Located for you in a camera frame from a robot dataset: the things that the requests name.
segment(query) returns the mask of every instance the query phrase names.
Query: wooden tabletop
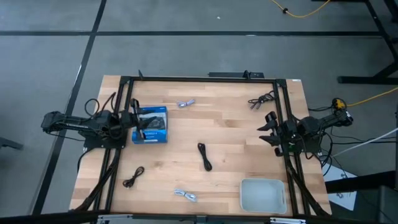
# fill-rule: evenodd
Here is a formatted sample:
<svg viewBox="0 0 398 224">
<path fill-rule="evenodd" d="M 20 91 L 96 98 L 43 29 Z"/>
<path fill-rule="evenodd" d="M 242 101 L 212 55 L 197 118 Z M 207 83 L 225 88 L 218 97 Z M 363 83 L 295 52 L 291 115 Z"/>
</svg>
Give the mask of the wooden tabletop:
<svg viewBox="0 0 398 224">
<path fill-rule="evenodd" d="M 98 96 L 101 105 L 118 90 L 119 80 L 120 76 L 104 76 Z M 287 80 L 287 85 L 293 114 L 298 118 L 308 116 L 301 81 Z M 248 100 L 271 90 L 272 85 L 265 83 L 135 81 L 132 97 L 138 99 L 142 107 L 167 106 L 169 141 L 167 144 L 135 145 L 131 142 L 130 131 L 121 154 L 111 211 L 271 215 L 245 212 L 239 205 L 239 185 L 242 179 L 253 177 L 283 181 L 288 205 L 285 215 L 291 215 L 284 160 L 275 156 L 273 147 L 259 139 L 265 133 L 256 131 L 265 125 L 264 116 L 276 111 L 275 103 L 264 103 L 258 110 L 250 110 L 248 104 Z M 279 93 L 284 105 L 281 89 Z M 178 108 L 176 104 L 192 99 L 196 102 L 186 108 Z M 203 167 L 198 142 L 206 145 L 213 166 L 210 172 Z M 95 149 L 82 159 L 70 208 L 79 206 L 93 190 L 103 156 L 104 149 Z M 132 188 L 124 188 L 123 180 L 130 179 L 139 166 L 144 166 L 145 172 Z M 302 155 L 302 167 L 309 191 L 323 209 L 331 213 L 319 162 Z M 174 189 L 195 194 L 198 202 L 174 195 Z M 299 192 L 296 186 L 298 207 L 302 212 Z M 106 193 L 107 186 L 100 208 L 104 208 Z"/>
</svg>

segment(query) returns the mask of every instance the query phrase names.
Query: blue box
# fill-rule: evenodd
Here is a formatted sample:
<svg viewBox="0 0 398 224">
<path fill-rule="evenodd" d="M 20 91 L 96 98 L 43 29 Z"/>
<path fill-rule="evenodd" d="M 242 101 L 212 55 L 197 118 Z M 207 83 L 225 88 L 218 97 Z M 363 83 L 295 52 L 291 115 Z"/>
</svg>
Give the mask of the blue box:
<svg viewBox="0 0 398 224">
<path fill-rule="evenodd" d="M 153 113 L 143 114 L 139 117 L 141 119 L 151 118 L 156 116 L 146 129 L 142 130 L 146 139 L 137 139 L 139 133 L 136 128 L 132 129 L 131 140 L 134 144 L 156 144 L 167 143 L 167 107 L 165 106 L 151 106 L 143 107 L 142 110 L 154 110 Z"/>
</svg>

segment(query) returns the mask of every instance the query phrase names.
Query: yellow cable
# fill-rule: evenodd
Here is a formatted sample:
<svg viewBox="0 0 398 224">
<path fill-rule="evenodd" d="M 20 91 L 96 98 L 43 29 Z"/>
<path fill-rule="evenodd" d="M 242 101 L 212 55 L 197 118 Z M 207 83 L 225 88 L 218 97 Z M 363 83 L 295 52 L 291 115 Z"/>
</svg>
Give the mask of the yellow cable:
<svg viewBox="0 0 398 224">
<path fill-rule="evenodd" d="M 350 105 L 347 105 L 347 106 L 356 106 L 356 105 L 360 105 L 361 103 L 368 102 L 369 100 L 376 99 L 377 97 L 380 97 L 380 96 L 383 96 L 383 95 L 392 93 L 393 91 L 396 91 L 396 90 L 398 90 L 398 87 L 397 87 L 397 88 L 393 88 L 392 90 L 389 90 L 389 91 L 387 91 L 387 92 L 385 92 L 385 93 L 381 93 L 381 94 L 378 94 L 378 95 L 376 95 L 376 96 L 372 96 L 372 97 L 370 97 L 369 99 L 366 99 L 366 100 L 363 100 L 363 101 L 359 101 L 359 102 L 357 102 L 357 103 L 353 103 L 353 104 L 350 104 Z"/>
<path fill-rule="evenodd" d="M 282 7 L 279 3 L 277 3 L 275 0 L 271 0 L 271 1 L 274 2 L 281 10 L 284 10 L 284 9 L 285 9 L 285 8 Z M 327 0 L 327 1 L 326 1 L 325 3 L 323 3 L 323 5 L 321 5 L 318 9 L 316 9 L 316 10 L 314 10 L 314 11 L 312 11 L 312 12 L 310 12 L 310 13 L 308 13 L 307 15 L 304 15 L 304 16 L 296 16 L 296 15 L 294 15 L 294 14 L 291 14 L 289 11 L 286 11 L 286 13 L 287 13 L 288 15 L 290 15 L 290 16 L 295 17 L 295 18 L 305 18 L 305 17 L 307 17 L 307 16 L 311 16 L 312 14 L 318 12 L 321 8 L 323 8 L 324 6 L 326 6 L 326 4 L 328 4 L 329 2 L 330 2 L 330 0 Z"/>
</svg>

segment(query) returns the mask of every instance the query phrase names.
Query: white container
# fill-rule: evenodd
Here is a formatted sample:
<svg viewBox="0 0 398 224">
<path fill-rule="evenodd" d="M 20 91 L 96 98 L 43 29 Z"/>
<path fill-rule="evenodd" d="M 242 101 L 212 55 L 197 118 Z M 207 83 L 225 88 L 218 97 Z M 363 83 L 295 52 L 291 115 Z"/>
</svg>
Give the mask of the white container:
<svg viewBox="0 0 398 224">
<path fill-rule="evenodd" d="M 285 185 L 280 180 L 246 178 L 241 182 L 241 208 L 247 212 L 285 214 Z"/>
</svg>

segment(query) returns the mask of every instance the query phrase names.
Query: desk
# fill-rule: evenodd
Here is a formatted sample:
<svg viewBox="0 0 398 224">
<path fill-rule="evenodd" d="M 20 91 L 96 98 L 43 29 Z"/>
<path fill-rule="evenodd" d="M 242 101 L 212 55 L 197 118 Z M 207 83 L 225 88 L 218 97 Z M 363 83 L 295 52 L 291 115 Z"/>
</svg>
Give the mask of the desk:
<svg viewBox="0 0 398 224">
<path fill-rule="evenodd" d="M 118 90 L 119 80 L 120 76 L 104 76 L 98 95 L 101 105 Z M 293 114 L 298 118 L 308 116 L 301 81 L 287 80 L 287 84 Z M 291 215 L 284 160 L 276 157 L 273 147 L 258 138 L 264 132 L 256 131 L 265 124 L 264 116 L 276 111 L 275 103 L 264 103 L 259 110 L 250 110 L 248 105 L 248 100 L 271 90 L 271 84 L 263 83 L 135 81 L 132 97 L 138 99 L 141 106 L 167 106 L 169 142 L 135 145 L 131 142 L 130 130 L 121 153 L 111 212 L 271 215 L 245 212 L 239 205 L 240 182 L 243 178 L 255 177 L 279 179 L 285 183 L 288 205 L 285 215 Z M 196 103 L 178 108 L 177 101 L 191 99 Z M 206 144 L 206 153 L 213 166 L 210 172 L 203 167 L 198 142 Z M 70 208 L 79 206 L 93 190 L 100 176 L 103 156 L 104 149 L 95 149 L 82 159 Z M 124 188 L 123 180 L 130 179 L 139 166 L 144 166 L 145 172 L 132 188 Z M 330 213 L 319 162 L 302 156 L 302 167 L 309 191 Z M 198 202 L 174 195 L 176 188 L 194 193 Z M 106 193 L 107 186 L 100 208 L 104 208 Z M 296 194 L 302 212 L 297 187 Z"/>
</svg>

